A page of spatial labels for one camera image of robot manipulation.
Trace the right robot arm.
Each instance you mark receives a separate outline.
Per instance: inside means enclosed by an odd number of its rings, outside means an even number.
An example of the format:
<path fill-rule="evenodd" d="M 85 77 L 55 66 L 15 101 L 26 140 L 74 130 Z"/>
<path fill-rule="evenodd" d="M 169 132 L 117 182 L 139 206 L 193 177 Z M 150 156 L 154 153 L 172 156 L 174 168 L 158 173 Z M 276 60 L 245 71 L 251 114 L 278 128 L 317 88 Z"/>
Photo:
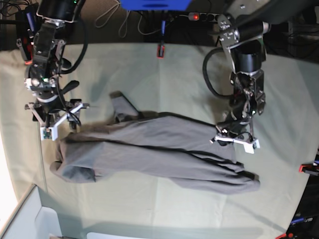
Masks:
<path fill-rule="evenodd" d="M 43 0 L 36 11 L 41 24 L 33 37 L 32 62 L 24 82 L 36 99 L 28 109 L 33 110 L 33 119 L 45 130 L 57 122 L 60 113 L 65 114 L 71 129 L 75 130 L 81 125 L 79 114 L 71 111 L 81 101 L 66 101 L 64 97 L 67 92 L 78 87 L 79 82 L 71 81 L 62 88 L 59 78 L 74 72 L 86 53 L 87 29 L 80 17 L 84 3 L 83 0 Z M 63 57 L 67 38 L 65 27 L 71 23 L 79 23 L 84 33 L 83 47 L 75 63 Z"/>

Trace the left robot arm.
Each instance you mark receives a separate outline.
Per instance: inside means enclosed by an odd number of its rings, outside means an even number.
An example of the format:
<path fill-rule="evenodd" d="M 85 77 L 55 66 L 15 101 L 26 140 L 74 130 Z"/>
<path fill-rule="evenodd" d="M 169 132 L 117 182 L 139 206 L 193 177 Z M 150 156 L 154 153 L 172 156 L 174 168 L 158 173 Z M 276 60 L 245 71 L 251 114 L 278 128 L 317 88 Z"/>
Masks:
<path fill-rule="evenodd" d="M 202 72 L 210 92 L 228 100 L 231 111 L 223 122 L 216 124 L 215 141 L 229 142 L 243 139 L 248 134 L 254 138 L 253 116 L 261 115 L 266 105 L 264 71 L 266 60 L 264 34 L 273 24 L 280 24 L 310 6 L 311 0 L 227 0 L 218 18 L 220 48 L 212 49 L 204 58 Z M 230 75 L 233 93 L 222 95 L 212 86 L 208 72 L 208 60 L 223 52 L 231 65 Z"/>

